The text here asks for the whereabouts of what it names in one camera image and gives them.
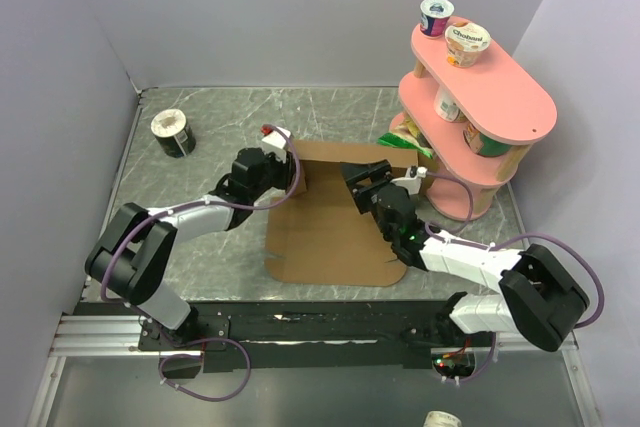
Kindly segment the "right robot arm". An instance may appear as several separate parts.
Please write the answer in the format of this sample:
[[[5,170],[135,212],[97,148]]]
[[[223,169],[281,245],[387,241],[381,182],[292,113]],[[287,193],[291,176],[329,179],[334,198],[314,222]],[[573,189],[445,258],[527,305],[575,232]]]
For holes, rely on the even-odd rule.
[[[340,169],[358,211],[373,217],[398,260],[488,289],[486,295],[461,292],[449,298],[436,323],[444,343],[456,346],[482,332],[516,333],[554,352],[579,326],[589,297],[545,246],[484,245],[425,223],[412,200],[429,175],[424,167],[411,166],[401,177],[386,160],[343,163]]]

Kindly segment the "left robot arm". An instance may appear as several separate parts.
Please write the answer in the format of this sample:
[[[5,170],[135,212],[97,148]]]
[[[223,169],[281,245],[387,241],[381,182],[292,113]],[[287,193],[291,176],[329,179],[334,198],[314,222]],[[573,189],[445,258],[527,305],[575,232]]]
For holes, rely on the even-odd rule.
[[[215,189],[191,202],[164,209],[135,203],[120,207],[85,261],[85,272],[101,284],[105,302],[125,303],[156,322],[164,339],[185,349],[201,336],[198,311],[164,281],[173,247],[239,227],[261,209],[271,189],[292,194],[300,180],[297,153],[245,148]]]

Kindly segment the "brown cardboard box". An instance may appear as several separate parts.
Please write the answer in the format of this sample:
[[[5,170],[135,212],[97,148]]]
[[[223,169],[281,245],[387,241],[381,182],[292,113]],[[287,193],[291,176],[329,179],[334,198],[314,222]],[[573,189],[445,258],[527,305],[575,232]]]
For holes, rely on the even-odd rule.
[[[301,178],[294,195],[268,212],[264,265],[274,279],[293,284],[387,287],[408,267],[398,261],[375,221],[362,215],[340,171],[342,162],[387,160],[400,177],[419,165],[416,150],[376,144],[294,142]]]

